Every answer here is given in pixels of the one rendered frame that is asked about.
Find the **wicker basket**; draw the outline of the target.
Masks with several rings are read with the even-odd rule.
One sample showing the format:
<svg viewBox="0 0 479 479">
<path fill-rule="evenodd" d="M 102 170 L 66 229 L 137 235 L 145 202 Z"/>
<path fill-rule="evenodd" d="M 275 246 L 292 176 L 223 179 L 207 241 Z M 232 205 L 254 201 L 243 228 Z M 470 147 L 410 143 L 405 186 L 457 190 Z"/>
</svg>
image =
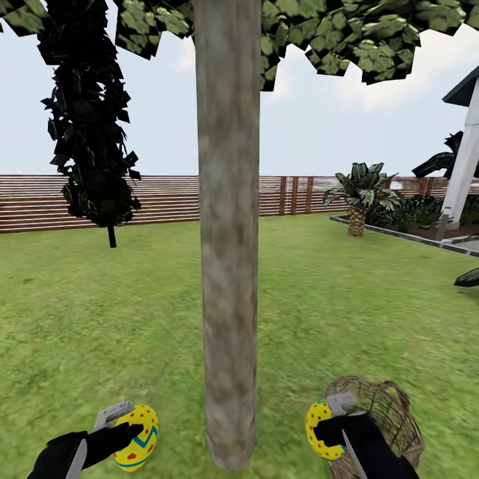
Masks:
<svg viewBox="0 0 479 479">
<path fill-rule="evenodd" d="M 387 391 L 390 387 L 396 390 L 399 401 Z M 356 391 L 358 394 L 363 393 L 369 396 L 368 401 L 370 403 L 364 411 L 369 416 L 374 413 L 379 419 L 381 432 L 384 431 L 388 436 L 392 435 L 389 446 L 397 448 L 396 456 L 398 458 L 405 456 L 414 469 L 420 466 L 420 461 L 424 457 L 424 450 L 426 449 L 425 440 L 413 415 L 410 413 L 410 400 L 404 389 L 394 381 L 385 381 L 376 385 L 358 376 L 349 375 L 347 377 L 337 377 L 331 381 L 325 388 L 323 401 L 327 401 L 334 390 L 337 390 L 338 393 Z M 382 412 L 374 409 L 377 397 L 385 404 Z M 390 412 L 393 418 L 398 419 L 397 423 L 389 415 Z M 333 479 L 363 479 L 349 451 L 341 458 L 327 460 L 327 467 Z"/>
</svg>

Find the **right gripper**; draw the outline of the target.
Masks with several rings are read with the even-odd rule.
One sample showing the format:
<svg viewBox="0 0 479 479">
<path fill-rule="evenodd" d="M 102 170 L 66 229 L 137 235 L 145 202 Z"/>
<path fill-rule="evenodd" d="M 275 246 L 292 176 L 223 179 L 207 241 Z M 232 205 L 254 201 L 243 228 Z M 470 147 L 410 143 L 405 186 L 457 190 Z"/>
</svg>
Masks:
<svg viewBox="0 0 479 479">
<path fill-rule="evenodd" d="M 337 416 L 335 418 L 319 421 L 317 426 L 313 429 L 318 441 L 324 441 L 326 446 L 346 446 L 342 439 L 340 439 L 339 435 L 339 423 L 342 419 L 343 416 Z"/>
</svg>

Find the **easter egg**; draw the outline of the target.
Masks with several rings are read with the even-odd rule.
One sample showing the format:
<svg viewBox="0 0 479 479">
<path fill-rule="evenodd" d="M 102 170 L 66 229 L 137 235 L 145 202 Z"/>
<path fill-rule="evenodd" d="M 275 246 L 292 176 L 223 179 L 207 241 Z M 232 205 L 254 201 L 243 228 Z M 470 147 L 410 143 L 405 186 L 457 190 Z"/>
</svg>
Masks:
<svg viewBox="0 0 479 479">
<path fill-rule="evenodd" d="M 326 446 L 324 441 L 318 441 L 313 429 L 321 420 L 326 420 L 331 417 L 332 410 L 327 406 L 327 401 L 317 401 L 308 410 L 305 429 L 309 442 L 316 453 L 326 458 L 327 460 L 336 460 L 341 458 L 347 452 L 347 447 L 343 445 Z"/>
<path fill-rule="evenodd" d="M 144 430 L 132 439 L 129 446 L 114 453 L 119 466 L 127 471 L 134 472 L 141 468 L 148 460 L 158 436 L 158 415 L 150 406 L 140 404 L 125 416 L 119 417 L 116 426 L 129 422 L 144 425 Z"/>
</svg>

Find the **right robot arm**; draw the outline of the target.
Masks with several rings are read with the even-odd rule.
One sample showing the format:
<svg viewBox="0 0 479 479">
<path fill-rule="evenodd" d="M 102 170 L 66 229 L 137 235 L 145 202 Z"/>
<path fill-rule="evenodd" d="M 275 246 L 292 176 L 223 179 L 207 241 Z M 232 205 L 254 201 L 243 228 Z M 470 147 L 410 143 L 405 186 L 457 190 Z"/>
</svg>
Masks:
<svg viewBox="0 0 479 479">
<path fill-rule="evenodd" d="M 332 418 L 319 421 L 313 429 L 318 441 L 326 446 L 346 446 L 363 479 L 420 479 L 405 456 L 396 456 L 372 416 L 364 410 L 345 412 L 359 402 L 353 391 L 328 397 Z"/>
</svg>

